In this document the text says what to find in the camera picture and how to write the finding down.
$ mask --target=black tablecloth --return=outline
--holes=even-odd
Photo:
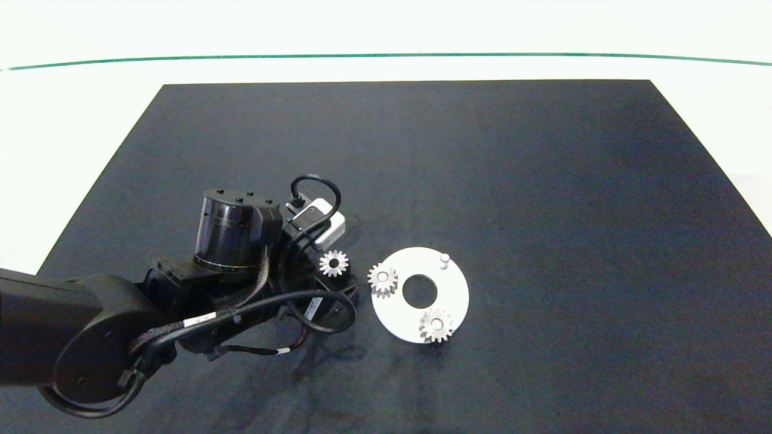
[[[1,390],[5,431],[772,432],[772,239],[648,81],[164,86],[40,273],[141,280],[192,254],[204,190],[284,201],[304,172],[340,186],[361,282],[451,254],[449,343],[398,340],[363,297],[286,356],[181,354],[110,419]]]

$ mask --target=white disc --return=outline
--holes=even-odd
[[[418,326],[424,312],[432,308],[448,313],[454,331],[461,327],[469,309],[469,288],[453,258],[428,247],[408,247],[392,253],[383,265],[397,271],[397,290],[385,298],[372,294],[373,308],[378,320],[394,336],[416,344],[426,343]],[[418,309],[405,300],[402,286],[411,276],[426,276],[434,282],[437,299],[431,306]]]

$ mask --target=green line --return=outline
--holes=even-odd
[[[55,66],[91,65],[94,63],[149,62],[155,60],[211,60],[211,59],[342,59],[363,57],[626,57],[633,59],[692,60],[696,62],[739,63],[741,65],[772,66],[770,62],[753,60],[712,59],[709,57],[657,56],[652,54],[621,53],[361,53],[361,54],[236,54],[224,56],[160,56],[127,57],[123,59],[79,60],[76,62],[44,63],[42,65],[13,66],[10,71],[53,68]]]

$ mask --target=metal gear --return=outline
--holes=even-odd
[[[370,270],[367,281],[373,294],[383,298],[389,297],[397,290],[397,270],[379,263]]]
[[[319,259],[319,271],[327,277],[338,277],[348,270],[346,253],[333,250]]]
[[[418,325],[418,331],[425,342],[447,341],[453,335],[453,330],[453,319],[442,309],[427,309]]]

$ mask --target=gear hole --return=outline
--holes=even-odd
[[[416,309],[424,309],[437,300],[437,286],[427,276],[416,274],[402,284],[402,295],[409,305]]]

